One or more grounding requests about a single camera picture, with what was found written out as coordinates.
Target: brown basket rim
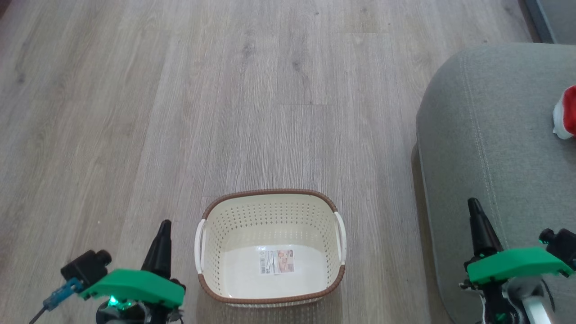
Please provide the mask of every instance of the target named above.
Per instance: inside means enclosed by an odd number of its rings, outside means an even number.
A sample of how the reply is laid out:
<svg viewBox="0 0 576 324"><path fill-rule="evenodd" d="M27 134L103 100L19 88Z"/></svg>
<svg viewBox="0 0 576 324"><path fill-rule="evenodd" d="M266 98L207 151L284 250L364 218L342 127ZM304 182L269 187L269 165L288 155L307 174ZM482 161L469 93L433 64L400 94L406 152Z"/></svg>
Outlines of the brown basket rim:
<svg viewBox="0 0 576 324"><path fill-rule="evenodd" d="M204 211L204 215L202 215L202 219L207 219L208 215L212 212L212 210L221 202L233 199L233 198L240 198L240 197L248 197L254 195L270 195L270 194L303 194L303 195L312 195L324 200L328 206L332 209L333 212L337 212L336 205L328 198L326 195L319 193L318 191L314 190L307 190L307 189L262 189L262 190L251 190L251 191L242 191L239 193L233 193L221 196L217 198L214 202L206 208ZM201 273L198 275L198 281L200 281L200 286L202 289L212 298L215 300L227 303L227 304L281 304L281 303L293 303L293 302L301 302L303 300L308 299L315 299L324 297L327 294L331 293L338 287L342 278L344 278L344 271L346 270L345 265L340 265L340 270L338 271L338 275L334 282L328 286L325 290L314 292L314 293L307 293L306 295L299 295L299 296L290 296L290 297L280 297L280 298L265 298L265 299L245 299L245 298L229 298L229 297L222 297L212 291L208 284L206 283L206 279L204 279L204 275Z"/></svg>

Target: product label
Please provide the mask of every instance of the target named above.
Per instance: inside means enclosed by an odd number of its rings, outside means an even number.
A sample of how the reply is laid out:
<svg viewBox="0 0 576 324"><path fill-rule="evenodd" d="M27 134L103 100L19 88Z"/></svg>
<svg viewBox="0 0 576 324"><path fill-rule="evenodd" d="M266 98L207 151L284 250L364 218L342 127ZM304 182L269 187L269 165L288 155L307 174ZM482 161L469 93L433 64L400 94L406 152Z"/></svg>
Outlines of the product label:
<svg viewBox="0 0 576 324"><path fill-rule="evenodd" d="M294 251L260 251L260 274L294 272Z"/></svg>

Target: basket bottom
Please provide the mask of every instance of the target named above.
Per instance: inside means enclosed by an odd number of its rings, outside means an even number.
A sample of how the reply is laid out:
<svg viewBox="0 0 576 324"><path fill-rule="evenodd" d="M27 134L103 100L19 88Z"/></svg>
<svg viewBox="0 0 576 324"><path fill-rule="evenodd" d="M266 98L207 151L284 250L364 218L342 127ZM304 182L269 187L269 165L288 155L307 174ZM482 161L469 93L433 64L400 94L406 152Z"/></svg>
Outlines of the basket bottom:
<svg viewBox="0 0 576 324"><path fill-rule="evenodd" d="M271 269L262 267L262 260L278 251L293 253L293 267ZM326 289L326 257L319 250L298 244L244 246L229 248L224 253L222 293L226 297L242 299L282 298L305 295Z"/></svg>

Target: red fabric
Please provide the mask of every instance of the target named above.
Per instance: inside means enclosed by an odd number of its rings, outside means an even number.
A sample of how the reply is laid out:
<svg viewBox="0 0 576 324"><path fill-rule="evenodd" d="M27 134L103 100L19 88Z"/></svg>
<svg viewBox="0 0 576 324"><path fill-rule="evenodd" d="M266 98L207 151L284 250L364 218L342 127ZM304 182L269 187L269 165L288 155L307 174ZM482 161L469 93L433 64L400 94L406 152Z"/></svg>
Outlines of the red fabric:
<svg viewBox="0 0 576 324"><path fill-rule="evenodd" d="M564 92L562 106L564 107L564 128L570 134L576 134L576 85Z"/></svg>

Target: laundry basket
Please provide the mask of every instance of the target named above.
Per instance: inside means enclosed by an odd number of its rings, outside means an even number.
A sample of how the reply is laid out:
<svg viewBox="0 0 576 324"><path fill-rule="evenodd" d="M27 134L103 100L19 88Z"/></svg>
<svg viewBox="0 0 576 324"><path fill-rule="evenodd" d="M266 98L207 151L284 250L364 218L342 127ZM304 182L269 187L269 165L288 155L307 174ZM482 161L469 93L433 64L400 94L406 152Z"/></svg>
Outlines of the laundry basket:
<svg viewBox="0 0 576 324"><path fill-rule="evenodd" d="M312 190L257 190L218 198L196 230L202 288L239 307L314 302L342 281L346 230L334 203Z"/></svg>

